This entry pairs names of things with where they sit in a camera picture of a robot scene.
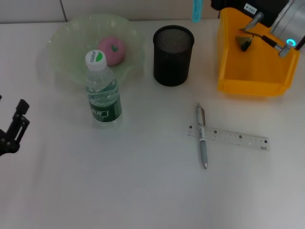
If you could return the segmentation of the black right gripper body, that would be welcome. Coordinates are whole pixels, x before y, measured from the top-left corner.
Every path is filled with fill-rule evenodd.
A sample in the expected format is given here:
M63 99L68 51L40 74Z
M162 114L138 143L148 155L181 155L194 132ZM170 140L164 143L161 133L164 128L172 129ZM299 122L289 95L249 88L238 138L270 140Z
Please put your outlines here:
M251 18L261 12L264 18L260 23L270 28L287 3L288 0L211 0L211 7L215 10L234 8Z

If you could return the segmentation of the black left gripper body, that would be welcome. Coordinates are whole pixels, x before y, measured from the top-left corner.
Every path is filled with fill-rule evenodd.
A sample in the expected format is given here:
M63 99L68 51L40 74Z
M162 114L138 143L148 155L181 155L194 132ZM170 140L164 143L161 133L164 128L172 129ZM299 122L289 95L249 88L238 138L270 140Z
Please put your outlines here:
M10 153L10 134L0 129L0 156Z

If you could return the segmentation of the plastic wrapper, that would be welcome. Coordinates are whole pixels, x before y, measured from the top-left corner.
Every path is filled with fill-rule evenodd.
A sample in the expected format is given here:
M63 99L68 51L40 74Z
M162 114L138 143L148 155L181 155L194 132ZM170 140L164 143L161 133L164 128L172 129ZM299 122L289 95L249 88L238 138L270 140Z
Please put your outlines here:
M235 37L236 42L240 49L245 52L252 44L252 37L242 37L242 36L236 36Z

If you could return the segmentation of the blue and teal scissors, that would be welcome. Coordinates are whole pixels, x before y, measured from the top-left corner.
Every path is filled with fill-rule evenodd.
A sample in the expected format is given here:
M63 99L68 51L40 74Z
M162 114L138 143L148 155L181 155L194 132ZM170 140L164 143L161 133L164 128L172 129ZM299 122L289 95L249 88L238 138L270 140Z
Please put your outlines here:
M193 0L192 22L198 23L201 20L204 0Z

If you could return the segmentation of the water bottle with green label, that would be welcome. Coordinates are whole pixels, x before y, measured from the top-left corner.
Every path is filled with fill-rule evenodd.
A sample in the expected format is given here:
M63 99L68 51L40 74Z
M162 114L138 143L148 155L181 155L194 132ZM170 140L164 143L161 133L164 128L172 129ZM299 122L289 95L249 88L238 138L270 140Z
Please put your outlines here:
M91 50L85 55L86 93L93 117L103 123L113 122L122 113L119 88L105 54Z

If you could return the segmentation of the pink peach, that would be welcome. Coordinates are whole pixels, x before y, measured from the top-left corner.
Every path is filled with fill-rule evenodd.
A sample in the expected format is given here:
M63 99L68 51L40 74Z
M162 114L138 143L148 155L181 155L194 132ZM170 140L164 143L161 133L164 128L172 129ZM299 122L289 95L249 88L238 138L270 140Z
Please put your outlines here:
M105 54L108 66L120 64L124 61L126 54L124 42L115 36L101 39L98 43L98 50Z

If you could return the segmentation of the transparent plastic ruler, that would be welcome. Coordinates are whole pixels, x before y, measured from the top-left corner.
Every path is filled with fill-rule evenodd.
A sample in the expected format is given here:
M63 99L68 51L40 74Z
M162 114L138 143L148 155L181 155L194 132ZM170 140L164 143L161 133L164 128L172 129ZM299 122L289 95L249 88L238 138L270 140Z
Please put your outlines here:
M187 134L203 140L246 146L265 151L270 150L269 138L263 136L243 134L208 126L199 128L197 125L189 125Z

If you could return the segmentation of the clear grey ballpoint pen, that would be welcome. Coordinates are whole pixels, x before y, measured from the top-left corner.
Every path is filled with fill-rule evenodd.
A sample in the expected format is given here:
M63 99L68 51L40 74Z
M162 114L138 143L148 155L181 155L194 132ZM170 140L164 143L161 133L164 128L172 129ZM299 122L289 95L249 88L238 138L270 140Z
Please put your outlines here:
M197 104L196 106L196 119L198 125L201 162L204 169L207 169L208 157L207 157L207 145L205 139L205 116L204 116L204 109L201 107L200 104Z

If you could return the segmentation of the green glass fruit plate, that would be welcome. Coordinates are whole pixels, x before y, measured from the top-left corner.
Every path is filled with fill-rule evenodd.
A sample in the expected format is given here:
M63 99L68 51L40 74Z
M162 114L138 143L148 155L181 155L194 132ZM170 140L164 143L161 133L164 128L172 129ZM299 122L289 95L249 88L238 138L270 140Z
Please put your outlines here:
M135 25L120 16L92 14L75 18L61 26L36 58L40 83L62 94L84 92L87 66L85 54L98 42L116 36L126 47L123 63L112 67L117 83L123 85L144 62L145 36Z

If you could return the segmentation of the black mesh pen holder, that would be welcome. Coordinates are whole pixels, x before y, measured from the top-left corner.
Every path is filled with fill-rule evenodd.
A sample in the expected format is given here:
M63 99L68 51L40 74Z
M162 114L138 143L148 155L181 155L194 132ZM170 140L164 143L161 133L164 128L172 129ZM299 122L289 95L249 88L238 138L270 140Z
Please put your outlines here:
M167 25L153 36L153 76L169 87L183 84L188 78L194 36L190 30L179 25Z

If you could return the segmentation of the yellow plastic bin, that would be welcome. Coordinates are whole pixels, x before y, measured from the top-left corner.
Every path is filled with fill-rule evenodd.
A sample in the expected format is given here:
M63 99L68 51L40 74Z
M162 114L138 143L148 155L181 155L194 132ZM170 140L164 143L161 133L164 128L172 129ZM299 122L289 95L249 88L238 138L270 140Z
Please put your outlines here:
M253 96L280 96L290 88L300 52L291 49L285 57L264 42L241 31L250 17L234 8L220 12L217 34L218 90ZM252 37L243 52L235 37Z

